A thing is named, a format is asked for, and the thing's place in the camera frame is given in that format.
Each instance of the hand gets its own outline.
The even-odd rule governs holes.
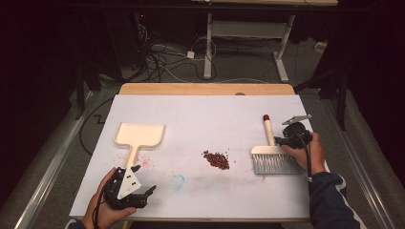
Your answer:
[[[288,145],[282,145],[282,150],[293,156],[298,164],[307,170],[307,155],[305,149],[294,150]],[[319,142],[319,134],[312,133],[312,142],[309,144],[311,173],[314,176],[317,173],[325,172],[325,152]]]
[[[82,223],[87,229],[94,228],[93,226],[93,212],[97,206],[98,197],[101,194],[101,190],[104,187],[104,184],[107,180],[113,176],[116,168],[113,168],[100,182],[98,185],[96,193],[93,195],[92,199],[90,199],[89,206],[87,207],[86,215],[82,220]],[[134,207],[125,208],[122,210],[114,210],[108,206],[107,203],[104,202],[104,197],[101,199],[101,204],[99,205],[98,210],[98,227],[100,229],[107,229],[109,228],[114,222],[124,219],[137,211]]]

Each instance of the sleeve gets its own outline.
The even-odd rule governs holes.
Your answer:
[[[86,227],[79,220],[71,219],[66,225],[65,229],[86,229]]]
[[[346,201],[346,181],[341,176],[316,174],[309,197],[310,221],[315,229],[367,228]]]

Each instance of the table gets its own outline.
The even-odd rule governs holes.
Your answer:
[[[229,4],[264,4],[264,5],[309,5],[314,7],[320,6],[336,6],[337,0],[211,0],[210,6],[213,3],[229,3]],[[280,79],[284,83],[288,83],[286,68],[283,64],[283,53],[286,48],[289,33],[292,29],[295,15],[290,15],[285,23],[265,23],[265,22],[244,22],[243,17],[238,21],[219,21],[212,20],[212,13],[208,14],[207,32],[206,32],[206,51],[204,60],[204,74],[206,79],[211,78],[212,57],[214,57],[211,49],[212,36],[238,36],[238,37],[258,37],[258,38],[281,38],[280,50],[273,53],[274,61],[279,73]]]
[[[113,166],[123,166],[128,149],[113,141],[117,125],[139,122],[163,123],[165,131],[160,146],[139,151],[136,164],[141,169],[136,175],[142,187],[148,189],[157,184],[158,188],[149,197],[148,205],[129,220],[308,220],[305,174],[253,173],[250,149],[266,145],[264,113],[270,115],[276,135],[282,132],[282,121],[293,115],[306,115],[299,96],[293,94],[289,85],[123,85],[70,216],[82,218],[99,181]],[[303,123],[311,130],[307,120]],[[205,150],[227,154],[230,169],[222,171],[210,166],[202,157]]]

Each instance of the blue mark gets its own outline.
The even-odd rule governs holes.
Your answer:
[[[172,179],[170,179],[170,187],[172,187],[175,191],[180,191],[185,178],[182,175],[173,175]]]

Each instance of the hand brush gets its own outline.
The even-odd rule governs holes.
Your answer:
[[[275,144],[270,118],[263,116],[268,146],[255,146],[253,156],[254,173],[257,175],[295,175],[304,172],[295,159]]]

